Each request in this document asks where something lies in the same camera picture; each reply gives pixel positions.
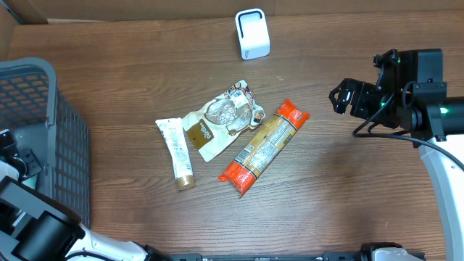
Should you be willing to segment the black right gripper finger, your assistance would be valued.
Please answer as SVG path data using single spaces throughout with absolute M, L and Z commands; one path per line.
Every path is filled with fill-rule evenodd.
M 340 93 L 340 90 L 330 91 L 328 98 L 332 103 L 334 112 L 343 115 L 344 114 L 344 96 Z
M 345 78 L 343 79 L 340 84 L 335 87 L 331 92 L 330 95 L 341 94 L 345 92 L 353 93 L 357 88 L 357 80 L 352 78 Z

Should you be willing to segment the orange spaghetti package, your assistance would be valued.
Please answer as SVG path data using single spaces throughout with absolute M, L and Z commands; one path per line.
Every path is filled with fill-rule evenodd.
M 232 183 L 243 196 L 309 118 L 310 113 L 285 99 L 218 180 Z

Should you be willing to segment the white shampoo tube gold cap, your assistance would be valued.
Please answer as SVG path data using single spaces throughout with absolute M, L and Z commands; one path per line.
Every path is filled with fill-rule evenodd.
M 170 153 L 176 186 L 180 191 L 196 185 L 188 147 L 182 127 L 182 119 L 166 118 L 155 120 Z

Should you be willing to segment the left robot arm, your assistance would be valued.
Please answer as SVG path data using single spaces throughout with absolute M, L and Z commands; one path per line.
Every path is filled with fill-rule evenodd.
M 9 130 L 1 132 L 2 260 L 169 260 L 149 245 L 87 229 L 59 202 L 20 182 L 28 171 Z

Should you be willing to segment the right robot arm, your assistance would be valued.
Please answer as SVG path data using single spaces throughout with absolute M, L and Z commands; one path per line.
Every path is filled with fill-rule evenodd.
M 388 50 L 373 56 L 376 83 L 343 79 L 328 98 L 333 110 L 363 122 L 355 138 L 409 141 L 431 179 L 447 260 L 463 259 L 463 98 L 448 97 L 441 49 Z M 393 133 L 376 135 L 382 125 Z

